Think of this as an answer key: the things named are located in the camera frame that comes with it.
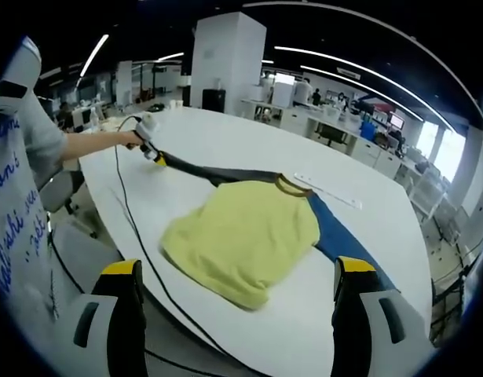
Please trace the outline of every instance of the cabinet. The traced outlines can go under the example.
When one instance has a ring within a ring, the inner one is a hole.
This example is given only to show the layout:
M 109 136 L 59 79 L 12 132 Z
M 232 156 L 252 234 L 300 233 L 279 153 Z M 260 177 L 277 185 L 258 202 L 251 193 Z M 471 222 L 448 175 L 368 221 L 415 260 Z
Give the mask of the cabinet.
M 360 161 L 368 167 L 374 167 L 380 152 L 381 148 L 377 145 L 371 143 L 370 141 L 357 138 L 354 141 L 350 155 L 356 161 Z
M 389 179 L 395 178 L 401 165 L 401 161 L 396 156 L 360 137 L 353 142 L 348 154 Z
M 394 179 L 400 169 L 401 161 L 387 151 L 380 151 L 379 157 L 375 162 L 374 169 L 386 175 L 389 179 Z
M 307 114 L 300 111 L 284 110 L 281 116 L 280 129 L 303 137 L 310 136 Z
M 212 112 L 224 112 L 225 90 L 203 90 L 203 109 Z

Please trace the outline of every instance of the office desk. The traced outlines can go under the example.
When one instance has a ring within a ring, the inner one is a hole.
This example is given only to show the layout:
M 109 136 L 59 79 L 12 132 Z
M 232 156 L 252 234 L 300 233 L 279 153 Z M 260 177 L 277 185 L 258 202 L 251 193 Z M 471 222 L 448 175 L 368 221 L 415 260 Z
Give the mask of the office desk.
M 155 113 L 158 148 L 199 165 L 271 170 L 311 177 L 322 189 L 362 202 L 357 209 L 317 192 L 335 216 L 377 259 L 430 329 L 431 282 L 426 247 L 401 186 L 319 143 L 246 119 L 194 108 Z M 170 221 L 201 206 L 209 181 L 157 167 L 138 150 L 119 148 L 120 170 L 141 238 L 171 296 L 207 333 L 249 367 L 274 376 L 330 375 L 334 264 L 310 248 L 289 276 L 272 287 L 255 312 L 239 309 L 174 268 L 159 251 Z M 147 289 L 204 342 L 164 294 L 128 221 L 114 149 L 81 159 L 90 195 L 124 258 L 139 258 Z
M 416 177 L 422 177 L 422 174 L 415 168 L 415 162 L 411 159 L 404 158 L 401 160 L 402 165 L 404 165 L 408 170 L 411 171 L 412 174 L 415 174 Z
M 248 112 L 245 113 L 245 118 L 248 118 L 250 120 L 252 120 L 255 116 L 255 109 L 257 108 L 257 106 L 261 106 L 263 108 L 275 108 L 277 110 L 288 110 L 289 108 L 284 108 L 284 107 L 281 107 L 281 106 L 277 106 L 275 104 L 268 104 L 266 102 L 262 102 L 262 101 L 256 101 L 256 100 L 249 100 L 249 99 L 243 99 L 241 100 L 242 103 L 244 104 L 248 104 L 249 107 L 248 107 Z

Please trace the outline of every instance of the dark blue fabric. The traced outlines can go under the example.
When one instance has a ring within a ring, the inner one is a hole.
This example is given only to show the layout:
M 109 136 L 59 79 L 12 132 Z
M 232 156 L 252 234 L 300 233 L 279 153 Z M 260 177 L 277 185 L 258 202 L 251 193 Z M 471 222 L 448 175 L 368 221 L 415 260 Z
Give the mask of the dark blue fabric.
M 313 193 L 308 198 L 309 205 L 318 220 L 320 228 L 320 241 L 315 247 L 325 254 L 331 261 L 339 256 L 364 260 L 374 266 L 379 279 L 386 289 L 395 288 L 391 279 L 382 270 L 381 266 L 365 250 L 360 242 L 346 227 L 332 214 L 320 197 Z

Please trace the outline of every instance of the ceiling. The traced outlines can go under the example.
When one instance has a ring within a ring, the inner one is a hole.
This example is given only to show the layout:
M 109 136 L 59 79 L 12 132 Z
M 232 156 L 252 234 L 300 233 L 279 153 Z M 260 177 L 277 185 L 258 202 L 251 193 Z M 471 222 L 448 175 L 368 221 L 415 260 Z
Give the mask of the ceiling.
M 59 17 L 47 16 L 49 10 L 29 20 L 26 32 L 41 50 L 43 71 L 84 62 L 103 34 L 110 34 L 110 38 L 89 72 L 113 69 L 121 60 L 153 60 L 182 51 L 186 53 L 187 70 L 197 20 L 243 11 L 267 27 L 264 58 L 274 60 L 278 68 L 301 71 L 302 64 L 337 73 L 336 68 L 343 67 L 362 74 L 360 81 L 364 85 L 408 107 L 420 107 L 412 97 L 374 75 L 323 57 L 278 51 L 274 46 L 340 57 L 389 77 L 439 111 L 457 114 L 468 119 L 472 126 L 483 128 L 480 113 L 463 88 L 435 59 L 406 38 L 336 10 L 309 4 L 242 8 L 248 2 L 122 0 L 117 2 L 117 8 L 107 0 L 96 5 L 73 2 Z M 321 3 L 372 16 L 412 36 L 444 61 L 473 97 L 479 99 L 483 95 L 483 2 L 475 2 L 445 6 L 427 0 Z

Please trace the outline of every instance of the yellow t-shirt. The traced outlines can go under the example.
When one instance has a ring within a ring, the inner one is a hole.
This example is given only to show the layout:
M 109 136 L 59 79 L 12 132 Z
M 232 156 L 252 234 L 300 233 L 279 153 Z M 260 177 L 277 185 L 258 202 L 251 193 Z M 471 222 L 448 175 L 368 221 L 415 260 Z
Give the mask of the yellow t-shirt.
M 161 244 L 184 273 L 248 309 L 268 300 L 320 238 L 307 195 L 279 176 L 275 183 L 223 184 L 201 208 L 172 221 Z

